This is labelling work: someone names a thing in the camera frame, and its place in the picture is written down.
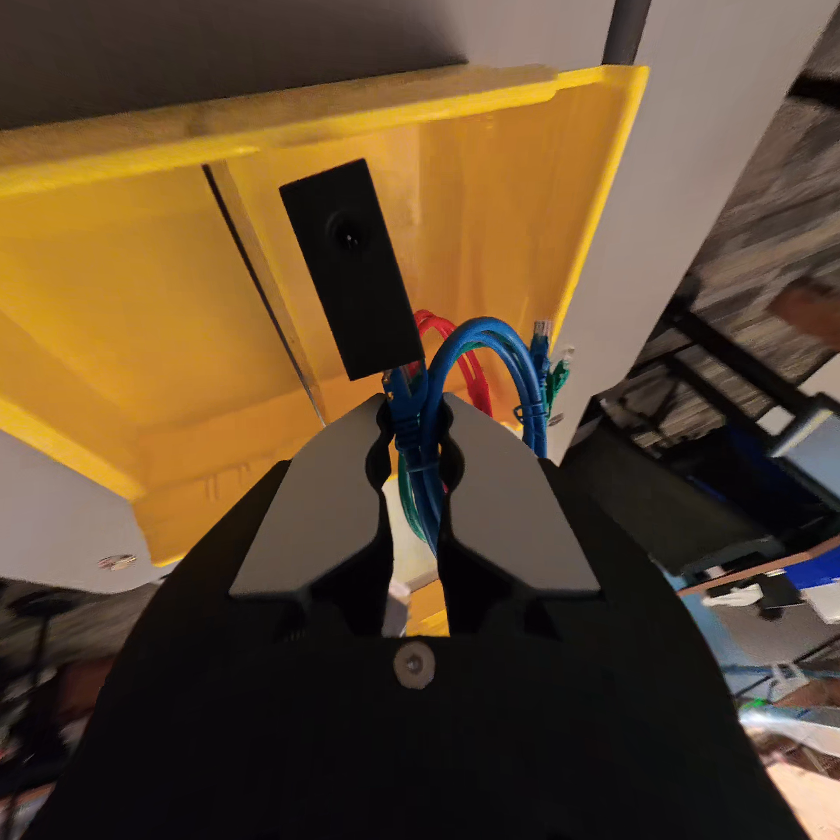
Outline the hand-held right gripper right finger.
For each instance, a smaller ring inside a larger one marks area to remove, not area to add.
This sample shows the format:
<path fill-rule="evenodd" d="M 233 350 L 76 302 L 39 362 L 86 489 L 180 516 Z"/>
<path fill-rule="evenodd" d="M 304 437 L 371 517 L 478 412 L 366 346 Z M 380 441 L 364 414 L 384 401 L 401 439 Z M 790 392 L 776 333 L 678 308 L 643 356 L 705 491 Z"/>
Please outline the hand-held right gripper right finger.
<path fill-rule="evenodd" d="M 540 633 L 543 605 L 601 600 L 540 458 L 455 395 L 444 395 L 440 431 L 436 557 L 451 636 L 494 622 Z"/>

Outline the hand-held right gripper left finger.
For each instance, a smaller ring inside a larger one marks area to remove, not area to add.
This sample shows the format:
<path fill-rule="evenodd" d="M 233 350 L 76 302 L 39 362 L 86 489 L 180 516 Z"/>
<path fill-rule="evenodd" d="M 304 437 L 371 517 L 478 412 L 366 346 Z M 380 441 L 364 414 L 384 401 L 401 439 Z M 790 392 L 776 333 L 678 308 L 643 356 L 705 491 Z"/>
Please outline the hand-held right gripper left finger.
<path fill-rule="evenodd" d="M 229 588 L 239 601 L 336 612 L 354 635 L 380 637 L 393 573 L 383 486 L 390 415 L 376 394 L 298 452 Z"/>

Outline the black ethernet switch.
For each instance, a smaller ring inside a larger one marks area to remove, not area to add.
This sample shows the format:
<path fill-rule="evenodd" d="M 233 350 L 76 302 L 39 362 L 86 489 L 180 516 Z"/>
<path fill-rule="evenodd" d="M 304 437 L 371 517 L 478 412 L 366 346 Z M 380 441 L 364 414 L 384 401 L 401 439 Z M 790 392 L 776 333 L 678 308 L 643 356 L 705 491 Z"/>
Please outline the black ethernet switch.
<path fill-rule="evenodd" d="M 424 347 L 366 160 L 282 185 L 279 194 L 348 378 L 421 361 Z"/>

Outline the yellow plastic bin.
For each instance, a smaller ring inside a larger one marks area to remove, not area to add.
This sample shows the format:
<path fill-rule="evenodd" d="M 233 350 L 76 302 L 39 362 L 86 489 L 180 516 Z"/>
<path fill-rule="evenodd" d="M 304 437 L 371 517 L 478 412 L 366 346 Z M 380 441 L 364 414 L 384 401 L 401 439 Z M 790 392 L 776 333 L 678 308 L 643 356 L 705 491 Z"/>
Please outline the yellow plastic bin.
<path fill-rule="evenodd" d="M 352 382 L 279 188 L 364 159 L 413 311 L 570 307 L 645 66 L 453 66 L 2 132 L 2 578 L 151 583 L 322 427 L 202 165 L 257 225 L 329 421 Z"/>

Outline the black bin divider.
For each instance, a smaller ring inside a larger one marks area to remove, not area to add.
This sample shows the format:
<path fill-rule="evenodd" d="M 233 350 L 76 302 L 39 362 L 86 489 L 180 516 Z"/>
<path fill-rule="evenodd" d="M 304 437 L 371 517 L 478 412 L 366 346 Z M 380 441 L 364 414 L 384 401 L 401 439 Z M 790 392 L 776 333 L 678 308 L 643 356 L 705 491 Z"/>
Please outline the black bin divider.
<path fill-rule="evenodd" d="M 249 214 L 235 179 L 225 161 L 204 163 L 202 170 L 234 240 L 253 285 L 269 314 L 291 366 L 306 393 L 322 427 L 329 421 L 328 410 L 312 364 L 280 289 L 279 275 L 273 267 L 266 245 Z"/>

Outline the grey pole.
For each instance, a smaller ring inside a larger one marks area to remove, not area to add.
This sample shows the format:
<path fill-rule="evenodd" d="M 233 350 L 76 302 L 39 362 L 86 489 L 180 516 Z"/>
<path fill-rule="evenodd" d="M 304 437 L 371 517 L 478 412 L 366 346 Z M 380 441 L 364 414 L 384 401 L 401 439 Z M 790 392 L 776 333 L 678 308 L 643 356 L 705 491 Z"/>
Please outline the grey pole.
<path fill-rule="evenodd" d="M 615 1 L 605 39 L 602 65 L 632 66 L 642 42 L 651 1 Z"/>

